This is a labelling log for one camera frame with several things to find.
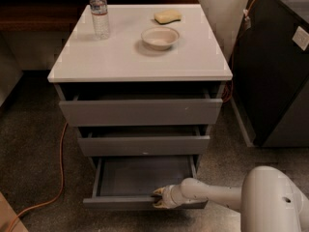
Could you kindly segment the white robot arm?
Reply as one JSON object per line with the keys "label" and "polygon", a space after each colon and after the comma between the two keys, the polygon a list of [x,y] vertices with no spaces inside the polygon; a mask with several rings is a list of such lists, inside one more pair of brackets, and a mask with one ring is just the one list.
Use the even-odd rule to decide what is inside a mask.
{"label": "white robot arm", "polygon": [[154,191],[158,209],[212,201],[240,213],[241,232],[308,232],[309,199],[283,172],[253,168],[239,188],[210,186],[186,178]]}

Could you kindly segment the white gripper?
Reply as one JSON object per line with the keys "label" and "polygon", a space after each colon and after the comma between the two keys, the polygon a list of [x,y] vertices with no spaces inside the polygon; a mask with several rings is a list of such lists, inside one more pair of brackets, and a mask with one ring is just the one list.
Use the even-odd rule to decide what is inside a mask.
{"label": "white gripper", "polygon": [[187,198],[183,195],[180,185],[170,185],[157,188],[153,195],[161,196],[161,200],[155,202],[156,209],[174,209],[186,203]]}

